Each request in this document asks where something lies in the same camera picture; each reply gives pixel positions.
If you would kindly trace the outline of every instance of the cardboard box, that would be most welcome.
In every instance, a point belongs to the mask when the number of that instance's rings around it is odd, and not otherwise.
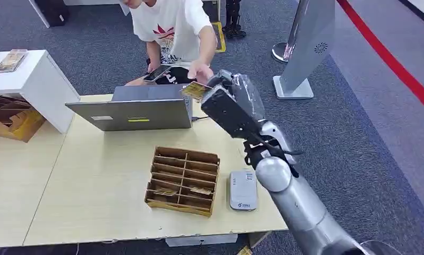
[[[210,217],[219,165],[216,154],[156,147],[145,203]]]
[[[44,122],[24,99],[0,96],[0,137],[28,142]]]

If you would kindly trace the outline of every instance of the man's hand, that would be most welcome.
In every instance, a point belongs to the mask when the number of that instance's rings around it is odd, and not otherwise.
[[[158,69],[160,67],[160,62],[159,63],[149,63],[148,65],[148,73],[152,73],[154,70]]]
[[[187,78],[197,79],[199,83],[206,85],[209,78],[213,75],[214,72],[205,63],[195,60],[190,64]]]
[[[131,9],[137,9],[142,0],[123,0],[123,4],[127,5]]]

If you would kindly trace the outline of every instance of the person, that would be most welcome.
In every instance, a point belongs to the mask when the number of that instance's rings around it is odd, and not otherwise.
[[[148,73],[172,65],[157,84],[207,83],[217,39],[201,0],[123,0],[131,9],[134,33],[146,42]],[[126,85],[147,84],[143,77]]]

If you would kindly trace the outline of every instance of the gray laptop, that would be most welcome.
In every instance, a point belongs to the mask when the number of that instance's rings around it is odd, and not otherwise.
[[[186,85],[120,86],[112,101],[65,105],[103,131],[188,129],[192,101],[180,93]]]

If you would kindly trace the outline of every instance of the metal stand base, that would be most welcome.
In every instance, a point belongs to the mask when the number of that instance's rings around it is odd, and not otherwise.
[[[310,87],[308,79],[305,79],[294,91],[286,93],[283,91],[281,86],[281,81],[279,80],[281,76],[273,76],[273,85],[276,90],[276,97],[278,99],[310,99],[313,98],[313,92]]]
[[[272,57],[283,64],[286,64],[288,61],[284,59],[284,51],[287,46],[286,41],[279,42],[272,47]]]

